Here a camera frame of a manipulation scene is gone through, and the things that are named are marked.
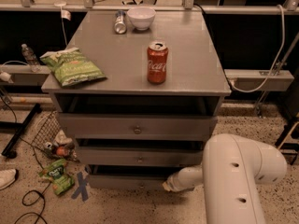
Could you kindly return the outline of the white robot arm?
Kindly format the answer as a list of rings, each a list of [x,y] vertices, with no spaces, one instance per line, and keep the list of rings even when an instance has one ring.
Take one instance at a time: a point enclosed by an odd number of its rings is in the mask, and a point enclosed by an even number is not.
[[[202,184],[206,224],[265,224],[256,186],[276,184],[286,173],[276,147],[223,133],[207,141],[200,165],[170,175],[163,187],[179,192]]]

